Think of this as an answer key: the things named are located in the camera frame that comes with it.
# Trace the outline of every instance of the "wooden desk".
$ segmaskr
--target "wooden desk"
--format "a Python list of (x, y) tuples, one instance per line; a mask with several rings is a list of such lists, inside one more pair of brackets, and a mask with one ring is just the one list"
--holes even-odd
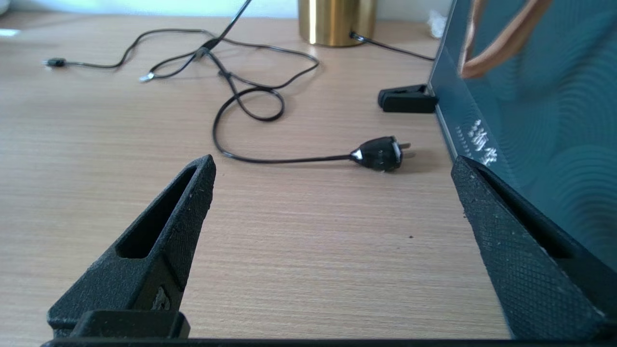
[[(227, 19), (10, 14), (0, 27), (0, 341), (51, 338), (46, 311), (186, 163), (218, 167), (182, 311), (192, 337), (508, 338), (449, 176), (432, 115), (383, 114), (381, 88), (426, 81), (431, 63), (372, 46), (313, 47), (295, 20), (241, 19), (231, 38), (307, 51), (317, 73), (282, 91), (288, 113), (259, 123), (233, 109), (224, 143), (255, 157), (348, 153), (371, 138), (410, 141), (392, 174), (351, 162), (250, 165), (210, 138), (230, 96), (210, 62), (169, 80), (138, 77), (203, 42), (161, 35), (118, 71), (49, 70), (40, 61), (109, 63), (145, 30), (220, 31)], [(421, 25), (379, 23), (376, 39), (433, 54)], [(228, 69), (280, 83), (308, 62), (221, 45)], [(248, 103), (266, 114), (269, 98)]]

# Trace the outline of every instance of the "textured black plastic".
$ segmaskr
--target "textured black plastic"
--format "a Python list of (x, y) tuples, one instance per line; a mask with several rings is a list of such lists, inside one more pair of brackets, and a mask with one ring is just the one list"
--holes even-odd
[(188, 338), (191, 327), (178, 311), (89, 311), (71, 338)]
[(615, 347), (609, 341), (516, 340), (216, 340), (76, 339), (50, 341), (44, 347)]
[(50, 308), (54, 337), (69, 336), (88, 311), (179, 310), (215, 175), (211, 156), (178, 174)]
[(437, 98), (425, 93), (426, 85), (413, 85), (383, 89), (377, 104), (384, 112), (433, 113)]
[(484, 165), (458, 156), (452, 178), (516, 338), (617, 337), (617, 274)]
[[(357, 151), (362, 154), (361, 159), (354, 155)], [(394, 136), (384, 136), (364, 142), (358, 149), (351, 152), (350, 158), (369, 169), (392, 171), (400, 167), (403, 154)]]

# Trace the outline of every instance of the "gold cylinder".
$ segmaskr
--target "gold cylinder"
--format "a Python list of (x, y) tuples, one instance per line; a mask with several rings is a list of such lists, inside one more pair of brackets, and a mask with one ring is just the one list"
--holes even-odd
[(300, 36), (324, 46), (360, 44), (349, 33), (373, 37), (376, 4), (377, 0), (298, 0)]

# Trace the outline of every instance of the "black cable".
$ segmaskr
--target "black cable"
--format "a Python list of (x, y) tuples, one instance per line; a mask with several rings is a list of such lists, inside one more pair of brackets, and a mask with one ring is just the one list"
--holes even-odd
[[(350, 154), (344, 154), (344, 155), (340, 155), (340, 156), (329, 156), (329, 157), (309, 157), (309, 158), (300, 158), (300, 159), (253, 159), (253, 158), (248, 158), (248, 157), (242, 157), (242, 156), (238, 156), (235, 155), (231, 152), (229, 152), (228, 150), (226, 150), (225, 148), (223, 148), (223, 146), (218, 142), (218, 136), (217, 136), (217, 130), (218, 130), (218, 125), (220, 123), (221, 118), (223, 117), (223, 115), (225, 114), (225, 111), (227, 110), (227, 108), (229, 108), (232, 103), (236, 102), (238, 104), (238, 106), (240, 106), (240, 108), (251, 118), (255, 119), (255, 120), (259, 120), (261, 122), (273, 122), (279, 118), (281, 118), (283, 116), (283, 114), (285, 113), (285, 101), (283, 99), (283, 96), (277, 91), (278, 89), (284, 88), (286, 86), (288, 86), (289, 84), (291, 84), (294, 80), (296, 80), (297, 78), (299, 78), (300, 76), (309, 73), (312, 70), (315, 70), (319, 64), (320, 61), (314, 57), (311, 56), (310, 54), (304, 53), (304, 52), (300, 52), (300, 51), (293, 51), (291, 49), (285, 49), (285, 48), (281, 48), (281, 47), (276, 47), (276, 46), (270, 46), (267, 44), (252, 44), (252, 43), (243, 43), (243, 42), (239, 42), (239, 41), (234, 41), (234, 40), (230, 40), (228, 38), (226, 38), (225, 36), (230, 32), (230, 30), (233, 28), (234, 24), (238, 21), (238, 19), (240, 18), (240, 16), (242, 15), (242, 13), (244, 12), (244, 10), (246, 10), (246, 7), (251, 3), (251, 0), (246, 0), (244, 2), (244, 4), (242, 5), (242, 7), (240, 8), (240, 10), (238, 10), (238, 13), (236, 13), (236, 15), (233, 17), (233, 19), (231, 20), (231, 22), (227, 25), (227, 27), (224, 29), (223, 33), (221, 33), (221, 35), (214, 35), (212, 32), (208, 31), (208, 30), (204, 30), (204, 29), (177, 29), (177, 28), (169, 28), (169, 29), (157, 29), (157, 30), (151, 30), (151, 31), (146, 31), (145, 33), (142, 33), (141, 35), (139, 35), (135, 41), (126, 49), (126, 51), (124, 52), (124, 55), (122, 56), (122, 58), (120, 59), (120, 61), (116, 64), (113, 65), (101, 65), (101, 64), (90, 64), (90, 63), (85, 63), (85, 62), (68, 62), (63, 58), (53, 58), (53, 59), (49, 59), (48, 61), (44, 61), (43, 63), (48, 65), (48, 66), (55, 66), (55, 67), (61, 67), (61, 66), (65, 66), (65, 65), (77, 65), (77, 66), (83, 66), (83, 67), (93, 67), (93, 68), (98, 68), (98, 69), (116, 69), (120, 66), (122, 66), (127, 60), (128, 60), (128, 56), (130, 54), (130, 52), (132, 52), (132, 50), (135, 49), (135, 47), (137, 47), (137, 45), (139, 44), (139, 42), (145, 38), (148, 35), (151, 34), (155, 34), (155, 33), (201, 33), (201, 34), (205, 34), (207, 36), (210, 36), (211, 39), (206, 41), (201, 47), (199, 47), (197, 50), (192, 51), (192, 52), (188, 52), (186, 54), (181, 54), (179, 56), (175, 56), (169, 59), (165, 59), (162, 62), (159, 62), (158, 64), (156, 64), (155, 66), (153, 66), (150, 71), (148, 71), (148, 74), (146, 76), (143, 76), (140, 78), (140, 80), (142, 82), (147, 82), (149, 80), (153, 80), (153, 79), (158, 79), (158, 78), (169, 78), (172, 76), (175, 76), (177, 74), (179, 74), (180, 72), (182, 72), (190, 63), (192, 63), (195, 60), (198, 60), (204, 56), (207, 56), (212, 62), (214, 62), (214, 64), (218, 67), (218, 74), (221, 75), (223, 78), (225, 78), (225, 80), (227, 81), (227, 84), (229, 84), (229, 87), (231, 89), (232, 92), (232, 97), (229, 98), (229, 100), (227, 100), (222, 106), (221, 108), (218, 110), (216, 117), (214, 118), (214, 123), (212, 125), (212, 139), (214, 142), (214, 145), (217, 147), (217, 149), (226, 157), (230, 157), (232, 159), (236, 159), (239, 161), (243, 161), (243, 162), (251, 162), (251, 163), (256, 163), (256, 164), (290, 164), (290, 163), (300, 163), (300, 162), (320, 162), (320, 161), (340, 161), (340, 160), (349, 160), (350, 159)], [(229, 44), (235, 45), (235, 46), (244, 46), (244, 47), (251, 47), (251, 48), (257, 48), (257, 49), (269, 49), (271, 51), (275, 51), (275, 52), (281, 52), (281, 53), (285, 53), (285, 54), (292, 54), (295, 56), (300, 56), (303, 58), (306, 58), (310, 61), (313, 62), (313, 65), (297, 74), (295, 74), (293, 77), (291, 77), (288, 81), (284, 82), (283, 84), (280, 85), (276, 85), (276, 86), (268, 86), (268, 85), (263, 85), (257, 82), (253, 82), (250, 80), (247, 80), (245, 78), (242, 78), (238, 75), (236, 75), (235, 73), (232, 73), (230, 71), (228, 71), (225, 66), (223, 66), (223, 64), (221, 63), (220, 60), (218, 60), (218, 58), (214, 55), (214, 53), (212, 52), (212, 49), (218, 45), (221, 41), (225, 41)], [(180, 59), (186, 59), (187, 60), (180, 66), (180, 68), (176, 69), (175, 71), (172, 71), (170, 73), (166, 73), (166, 74), (157, 74), (156, 71), (159, 70), (161, 67), (178, 61)], [(242, 91), (238, 91), (238, 89), (236, 88), (236, 85), (234, 83), (233, 80), (237, 80), (241, 83), (247, 84), (252, 86), (253, 88), (248, 88), (246, 90), (242, 90)], [(280, 103), (281, 103), (281, 108), (280, 110), (272, 116), (269, 117), (261, 117), (258, 116), (256, 114), (254, 114), (253, 112), (251, 112), (242, 102), (241, 97), (249, 94), (249, 93), (255, 93), (255, 92), (263, 92), (269, 95), (272, 95), (274, 97), (276, 97)]]
[(431, 58), (431, 57), (428, 57), (428, 56), (423, 56), (422, 54), (418, 54), (418, 53), (415, 53), (415, 52), (406, 51), (404, 49), (392, 47), (392, 46), (390, 46), (388, 44), (381, 43), (379, 41), (375, 41), (373, 39), (370, 39), (370, 38), (367, 38), (365, 36), (362, 36), (362, 35), (354, 32), (354, 31), (349, 33), (349, 37), (351, 37), (352, 39), (355, 39), (357, 41), (360, 41), (360, 42), (370, 43), (370, 44), (373, 44), (375, 46), (379, 46), (381, 48), (389, 49), (391, 51), (399, 52), (399, 53), (402, 53), (402, 54), (407, 54), (409, 56), (413, 56), (413, 57), (416, 57), (416, 58), (424, 59), (426, 61), (431, 61), (431, 62), (435, 61), (435, 58)]

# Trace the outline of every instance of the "black plug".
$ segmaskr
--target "black plug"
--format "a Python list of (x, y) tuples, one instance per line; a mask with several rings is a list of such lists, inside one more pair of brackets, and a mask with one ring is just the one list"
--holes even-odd
[(394, 136), (385, 136), (364, 142), (349, 154), (349, 159), (369, 169), (392, 171), (400, 167), (404, 157), (413, 156), (412, 152), (403, 152), (409, 147), (410, 143), (399, 143)]
[(46, 61), (42, 61), (43, 65), (51, 67), (63, 67), (67, 65), (67, 60), (64, 58), (52, 58)]

